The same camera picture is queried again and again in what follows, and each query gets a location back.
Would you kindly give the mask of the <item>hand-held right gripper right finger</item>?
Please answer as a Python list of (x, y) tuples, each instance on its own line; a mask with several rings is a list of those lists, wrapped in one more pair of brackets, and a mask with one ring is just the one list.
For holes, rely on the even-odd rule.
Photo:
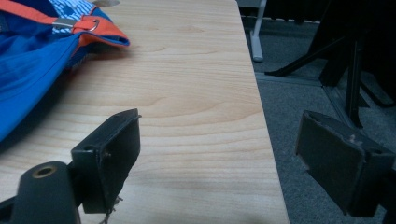
[(305, 110), (296, 154), (344, 214), (373, 217), (381, 206), (387, 217), (396, 217), (396, 153), (332, 117)]

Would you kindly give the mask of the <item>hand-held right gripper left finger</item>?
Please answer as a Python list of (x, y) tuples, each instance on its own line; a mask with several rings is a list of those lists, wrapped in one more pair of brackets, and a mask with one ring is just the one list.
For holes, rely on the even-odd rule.
[(110, 212), (140, 153), (138, 110), (117, 113), (71, 150), (87, 214)]

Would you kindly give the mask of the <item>black metal stand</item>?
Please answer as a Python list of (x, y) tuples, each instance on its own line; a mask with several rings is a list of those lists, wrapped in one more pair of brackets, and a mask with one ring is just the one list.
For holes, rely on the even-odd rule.
[(324, 87), (335, 87), (347, 75), (343, 114), (355, 127), (359, 117), (361, 73), (375, 76), (396, 106), (396, 0), (329, 0), (308, 52), (268, 74), (285, 77), (313, 62), (327, 62), (319, 75)]

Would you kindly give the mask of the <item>blue and orange backpack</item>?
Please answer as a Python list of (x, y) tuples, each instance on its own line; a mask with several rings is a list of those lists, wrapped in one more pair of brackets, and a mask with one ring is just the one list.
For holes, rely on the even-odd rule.
[(89, 0), (0, 0), (0, 142), (96, 44), (130, 41)]

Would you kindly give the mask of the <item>white metal table leg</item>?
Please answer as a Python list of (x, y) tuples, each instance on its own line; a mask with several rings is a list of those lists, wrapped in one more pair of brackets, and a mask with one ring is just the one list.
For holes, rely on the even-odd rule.
[(262, 19), (265, 11), (267, 0), (260, 0), (258, 7), (258, 14), (256, 17), (255, 25), (253, 30), (249, 33), (250, 45), (251, 45), (251, 57), (254, 62), (262, 62), (262, 45), (260, 41), (260, 31), (262, 27)]

